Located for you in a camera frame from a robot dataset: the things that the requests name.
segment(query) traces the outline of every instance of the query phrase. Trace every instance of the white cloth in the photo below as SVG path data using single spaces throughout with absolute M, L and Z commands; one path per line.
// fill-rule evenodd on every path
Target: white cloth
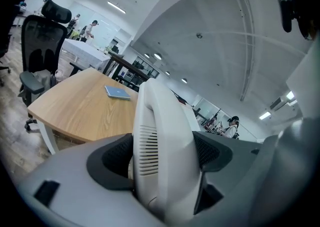
M 93 46 L 78 40 L 65 39 L 62 44 L 62 48 L 78 57 L 80 60 L 79 63 L 84 67 L 89 67 L 89 65 L 91 65 L 97 70 L 103 70 L 104 66 L 107 65 L 107 62 L 110 59 L 109 55 L 106 55 Z
M 234 137 L 236 132 L 237 132 L 237 125 L 231 125 L 231 126 L 229 126 L 228 130 L 225 131 L 224 135 L 226 137 L 232 138 L 232 137 Z
M 92 31 L 92 24 L 89 24 L 89 25 L 86 27 L 83 36 L 84 36 L 86 39 L 89 39 L 89 38 L 90 38 L 91 31 Z

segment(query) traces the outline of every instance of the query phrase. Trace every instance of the wooden table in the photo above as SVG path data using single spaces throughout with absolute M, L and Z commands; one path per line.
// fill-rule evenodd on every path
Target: wooden table
M 105 85 L 124 89 L 131 100 L 108 97 Z M 45 144 L 52 154 L 58 147 L 57 130 L 84 142 L 132 133 L 138 93 L 88 68 L 60 82 L 29 107 L 37 119 Z

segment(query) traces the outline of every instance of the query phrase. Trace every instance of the white table leg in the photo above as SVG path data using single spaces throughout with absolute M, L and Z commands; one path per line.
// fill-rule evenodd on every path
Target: white table leg
M 59 151 L 59 149 L 54 137 L 54 133 L 52 132 L 52 129 L 47 125 L 43 124 L 41 121 L 39 120 L 36 120 L 36 121 L 38 123 L 41 135 L 43 137 L 43 140 L 46 146 L 48 147 L 52 155 L 55 154 L 56 152 Z

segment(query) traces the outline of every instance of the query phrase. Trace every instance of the chair headrest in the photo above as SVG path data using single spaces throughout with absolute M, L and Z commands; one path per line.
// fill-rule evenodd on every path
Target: chair headrest
M 41 14 L 43 14 L 44 17 L 61 24 L 69 23 L 72 17 L 69 9 L 57 5 L 52 0 L 46 1 L 41 9 Z

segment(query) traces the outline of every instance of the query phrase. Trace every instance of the mesh chair back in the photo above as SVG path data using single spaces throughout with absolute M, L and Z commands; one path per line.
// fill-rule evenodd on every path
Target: mesh chair back
M 41 9 L 41 14 L 43 14 L 44 17 L 61 24 L 69 23 L 72 17 L 72 13 L 69 9 L 57 5 L 52 0 L 47 0 Z
M 21 31 L 23 71 L 34 73 L 47 69 L 54 74 L 66 35 L 67 29 L 61 24 L 29 15 Z

